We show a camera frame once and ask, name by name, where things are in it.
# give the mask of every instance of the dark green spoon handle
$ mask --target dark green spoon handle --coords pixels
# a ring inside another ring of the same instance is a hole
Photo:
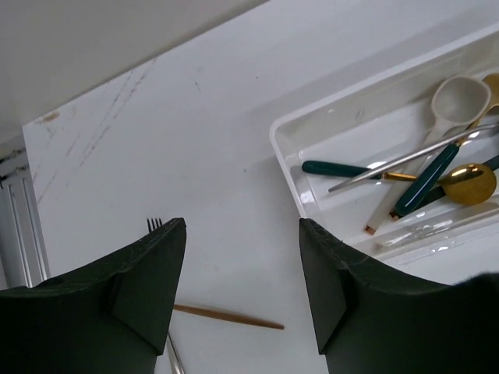
[[[447,146],[435,160],[426,168],[421,175],[409,186],[395,204],[395,212],[403,217],[411,213],[423,201],[424,197],[437,183],[439,177],[454,160],[459,152],[459,146],[451,144]]]
[[[302,164],[302,170],[308,174],[317,175],[328,175],[330,177],[343,177],[343,178],[353,178],[357,175],[361,175],[368,168],[360,168],[358,166],[351,166],[345,164],[335,164],[332,162],[323,161],[305,161]],[[381,179],[381,175],[376,175],[371,179]]]

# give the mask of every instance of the metal fork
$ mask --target metal fork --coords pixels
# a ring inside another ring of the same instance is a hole
[[[147,228],[149,232],[156,230],[157,228],[163,225],[163,221],[161,218],[147,218]],[[186,374],[184,371],[184,367],[182,365],[182,361],[180,361],[179,354],[175,349],[175,345],[173,344],[172,337],[170,336],[170,332],[168,331],[168,336],[166,337],[166,349],[168,351],[168,357],[170,358],[170,365],[172,366],[173,374]]]

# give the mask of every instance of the wooden chopstick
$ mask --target wooden chopstick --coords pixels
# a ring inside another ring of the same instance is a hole
[[[173,309],[178,310],[180,312],[196,314],[197,316],[220,319],[222,321],[243,323],[245,325],[267,327],[269,329],[276,329],[276,330],[283,330],[284,329],[284,326],[281,325],[280,323],[274,323],[271,321],[266,321],[265,319],[243,316],[240,314],[234,314],[234,313],[228,313],[228,312],[219,312],[219,311],[211,310],[211,309],[196,308],[194,306],[185,306],[185,305],[177,305],[177,304],[173,305]]]

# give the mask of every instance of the white surface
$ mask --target white surface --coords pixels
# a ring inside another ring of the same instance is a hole
[[[0,134],[261,2],[2,0]]]
[[[286,326],[174,312],[186,371],[326,373],[299,215],[268,141],[271,123],[491,24],[499,9],[488,1],[393,4],[272,0],[64,105],[56,119],[27,125],[51,273],[145,235],[146,217],[183,216],[177,300]],[[157,372],[169,370],[163,356]]]
[[[448,238],[454,236],[455,230],[470,230],[469,225],[476,226],[477,222],[483,226],[484,218],[499,213],[495,199],[473,208],[441,199],[395,223],[388,216],[392,205],[386,211],[384,225],[371,236],[364,231],[366,223],[383,196],[392,193],[393,182],[366,181],[329,193],[330,187],[344,179],[301,171],[304,161],[314,160],[373,167],[416,149],[432,131],[430,103],[435,87],[456,73],[475,74],[482,79],[489,72],[499,72],[498,30],[499,23],[443,51],[395,66],[278,119],[271,127],[271,141],[301,215],[313,218],[357,249],[378,259],[389,259],[414,248],[420,252],[441,246],[452,249]],[[468,121],[459,125],[473,122],[489,104],[487,86],[471,82],[483,90],[483,99],[476,103],[478,110],[469,115]],[[498,153],[497,135],[473,137],[448,170],[469,162],[484,162]],[[458,245],[470,251],[475,246],[470,239]]]

